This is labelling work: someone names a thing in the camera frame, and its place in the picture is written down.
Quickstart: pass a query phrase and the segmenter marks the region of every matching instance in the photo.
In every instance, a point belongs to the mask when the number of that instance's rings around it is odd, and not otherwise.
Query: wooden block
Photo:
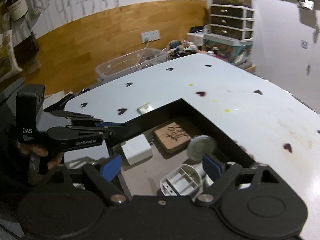
[[[188,144],[191,137],[176,122],[172,122],[158,130],[156,137],[167,153],[174,153]]]

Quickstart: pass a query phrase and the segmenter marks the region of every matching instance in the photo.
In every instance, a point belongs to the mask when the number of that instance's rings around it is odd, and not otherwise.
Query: wooden wall panel
[[[161,39],[150,42],[149,47],[163,49],[171,40],[184,39],[190,27],[203,25],[206,11],[206,1],[169,0],[132,4],[81,18],[40,37],[42,67],[31,75],[21,75],[27,83],[44,84],[47,95],[80,91],[96,82],[97,65],[143,49],[140,33],[160,30]]]

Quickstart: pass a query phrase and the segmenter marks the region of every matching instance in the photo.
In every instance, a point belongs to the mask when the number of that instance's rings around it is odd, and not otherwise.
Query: white box
[[[203,36],[204,33],[187,33],[187,41],[192,41],[196,45],[203,45]]]
[[[144,134],[138,135],[121,144],[121,148],[129,163],[133,165],[148,157],[153,156],[151,146]]]

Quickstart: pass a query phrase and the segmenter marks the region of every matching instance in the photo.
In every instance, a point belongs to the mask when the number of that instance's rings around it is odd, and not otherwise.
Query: metal can lid
[[[189,142],[187,155],[188,158],[201,162],[205,154],[211,154],[217,148],[217,142],[208,135],[200,135],[192,138]]]

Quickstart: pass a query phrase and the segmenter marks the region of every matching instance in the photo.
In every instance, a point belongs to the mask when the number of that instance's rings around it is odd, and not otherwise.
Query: screw
[[[159,200],[158,204],[161,205],[161,206],[165,206],[167,204],[167,202],[164,201],[164,200]]]
[[[210,203],[214,200],[214,197],[210,194],[201,194],[199,197],[198,197],[198,200],[201,201],[201,202],[205,202],[205,203]]]
[[[111,196],[110,200],[114,203],[123,203],[127,200],[127,198],[124,196],[124,195],[121,195],[121,194],[116,194],[116,195],[113,195]]]

